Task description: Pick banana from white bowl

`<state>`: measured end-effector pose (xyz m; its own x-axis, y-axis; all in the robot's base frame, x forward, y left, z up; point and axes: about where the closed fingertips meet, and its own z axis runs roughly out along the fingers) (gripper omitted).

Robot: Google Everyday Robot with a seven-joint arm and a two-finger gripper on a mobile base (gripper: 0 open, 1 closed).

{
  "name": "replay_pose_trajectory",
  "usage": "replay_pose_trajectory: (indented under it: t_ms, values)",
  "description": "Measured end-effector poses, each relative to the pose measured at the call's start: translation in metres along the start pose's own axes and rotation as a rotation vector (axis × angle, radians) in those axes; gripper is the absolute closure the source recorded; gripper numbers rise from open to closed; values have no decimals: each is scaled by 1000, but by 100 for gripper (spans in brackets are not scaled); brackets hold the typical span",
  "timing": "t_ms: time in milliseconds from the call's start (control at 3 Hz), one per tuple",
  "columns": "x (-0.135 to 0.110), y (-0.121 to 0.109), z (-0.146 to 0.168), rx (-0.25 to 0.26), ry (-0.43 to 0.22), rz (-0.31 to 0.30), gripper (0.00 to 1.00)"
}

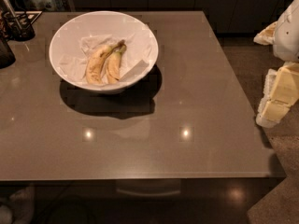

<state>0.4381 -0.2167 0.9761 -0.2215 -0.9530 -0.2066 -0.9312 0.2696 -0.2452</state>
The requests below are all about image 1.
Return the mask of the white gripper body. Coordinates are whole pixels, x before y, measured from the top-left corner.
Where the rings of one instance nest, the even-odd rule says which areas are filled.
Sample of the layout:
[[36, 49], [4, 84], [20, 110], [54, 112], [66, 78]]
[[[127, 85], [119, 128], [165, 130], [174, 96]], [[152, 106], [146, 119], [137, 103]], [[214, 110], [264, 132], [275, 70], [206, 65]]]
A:
[[274, 55], [284, 62], [299, 62], [299, 0], [280, 15], [274, 32]]

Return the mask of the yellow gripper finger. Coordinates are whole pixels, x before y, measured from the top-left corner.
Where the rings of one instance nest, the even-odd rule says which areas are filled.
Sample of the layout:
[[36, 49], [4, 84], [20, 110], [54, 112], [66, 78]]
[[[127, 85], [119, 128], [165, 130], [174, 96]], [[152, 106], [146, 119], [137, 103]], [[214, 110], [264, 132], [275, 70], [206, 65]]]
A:
[[273, 45], [274, 44], [274, 33], [277, 26], [277, 22], [274, 21], [267, 27], [265, 27], [260, 33], [258, 33], [253, 41], [260, 45]]
[[278, 70], [269, 69], [256, 123], [265, 128], [273, 128], [298, 100], [299, 63], [285, 62]]

